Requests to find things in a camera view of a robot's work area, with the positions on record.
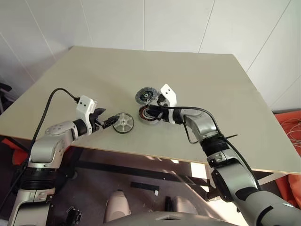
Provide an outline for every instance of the table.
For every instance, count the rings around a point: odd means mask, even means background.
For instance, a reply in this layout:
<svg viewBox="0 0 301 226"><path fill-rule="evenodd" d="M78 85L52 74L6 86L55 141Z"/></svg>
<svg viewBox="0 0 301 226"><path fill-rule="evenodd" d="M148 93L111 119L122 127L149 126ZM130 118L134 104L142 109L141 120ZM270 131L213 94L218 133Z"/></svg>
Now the table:
<svg viewBox="0 0 301 226"><path fill-rule="evenodd" d="M31 139L49 94L63 87L97 100L98 107L107 109L101 119L126 112L135 120L127 134L108 128L81 137L74 146L206 162L200 145L189 144L182 126L139 121L136 92L146 86L159 90L165 83L176 92L178 106L205 108L225 136L238 134L231 142L253 170L301 174L297 152L231 54L73 47L0 116L0 135ZM53 124L75 120L75 108L69 96L58 92L39 137Z"/></svg>

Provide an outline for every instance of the white wall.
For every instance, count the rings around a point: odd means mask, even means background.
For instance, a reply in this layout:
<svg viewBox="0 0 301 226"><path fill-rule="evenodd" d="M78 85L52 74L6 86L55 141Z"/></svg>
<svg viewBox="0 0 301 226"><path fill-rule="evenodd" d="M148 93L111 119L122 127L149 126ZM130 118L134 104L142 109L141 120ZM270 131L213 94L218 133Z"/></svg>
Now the white wall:
<svg viewBox="0 0 301 226"><path fill-rule="evenodd" d="M301 107L301 0L0 0L0 81L23 94L73 45L233 53L273 110Z"/></svg>

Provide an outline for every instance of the wooden table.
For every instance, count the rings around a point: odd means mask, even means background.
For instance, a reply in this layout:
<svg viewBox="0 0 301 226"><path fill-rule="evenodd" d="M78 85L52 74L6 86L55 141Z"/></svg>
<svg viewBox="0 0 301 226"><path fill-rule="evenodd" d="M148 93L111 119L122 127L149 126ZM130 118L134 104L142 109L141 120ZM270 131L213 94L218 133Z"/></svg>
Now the wooden table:
<svg viewBox="0 0 301 226"><path fill-rule="evenodd" d="M237 59L227 54L151 52L73 47L0 116L0 134L31 139L52 90L63 87L86 95L107 110L101 119L119 112L131 114L133 130L113 128L81 137L74 146L121 153L206 162L199 144L189 144L184 128L138 119L136 92L165 83L176 92L178 106L209 110L225 136L254 170L301 174L300 158L271 110ZM53 124L75 120L74 101L58 92L50 105L40 136Z"/></svg>

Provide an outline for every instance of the robotic arm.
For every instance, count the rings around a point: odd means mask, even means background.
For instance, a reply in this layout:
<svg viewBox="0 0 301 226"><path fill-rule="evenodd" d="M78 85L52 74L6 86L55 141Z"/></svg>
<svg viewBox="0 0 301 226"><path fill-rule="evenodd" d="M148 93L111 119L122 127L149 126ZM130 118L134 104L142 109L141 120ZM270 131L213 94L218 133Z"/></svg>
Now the robotic arm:
<svg viewBox="0 0 301 226"><path fill-rule="evenodd" d="M233 202L249 225L300 225L301 211L273 193L261 191L246 161L223 136L208 111L193 107L172 107L168 103L159 97L159 105L149 105L147 114L192 129L210 167L214 169L212 178L220 197L225 202Z"/></svg>
<svg viewBox="0 0 301 226"><path fill-rule="evenodd" d="M105 109L97 108L97 102L81 96L76 108L77 120L51 126L37 140L31 150L27 167L21 177L21 185L9 218L8 226L45 226L51 219L51 199L55 193L55 179L66 149L80 136L91 135L105 129L118 120L112 116L99 121Z"/></svg>

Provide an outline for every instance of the gray floor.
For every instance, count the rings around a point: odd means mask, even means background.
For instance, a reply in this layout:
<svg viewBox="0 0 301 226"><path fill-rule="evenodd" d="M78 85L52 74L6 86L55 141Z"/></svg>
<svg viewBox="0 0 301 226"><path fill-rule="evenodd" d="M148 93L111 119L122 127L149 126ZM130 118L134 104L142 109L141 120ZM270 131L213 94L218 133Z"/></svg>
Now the gray floor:
<svg viewBox="0 0 301 226"><path fill-rule="evenodd" d="M1 150L0 179L3 182L0 186L0 200L2 201L5 192L9 188L13 167L11 165L11 152ZM112 165L127 166L138 169L174 172L176 174L191 174L190 164L180 162L174 164L170 160L153 159L145 156L120 154L99 150L85 149L81 160L94 161ZM152 178L137 177L106 171L92 169L77 169L78 176L75 180L68 180L64 188L54 197L55 215L65 218L66 210L74 206L83 212L80 225L101 225L106 202L111 193L117 189L124 191L133 214L145 211L163 211L165 196L176 195L189 199L195 205L200 215L211 216L222 219L204 200L202 200L187 185L179 182L171 182ZM131 188L131 182L152 184L160 187L158 196L153 191ZM11 195L0 215L0 218L7 219L14 203L14 195Z"/></svg>

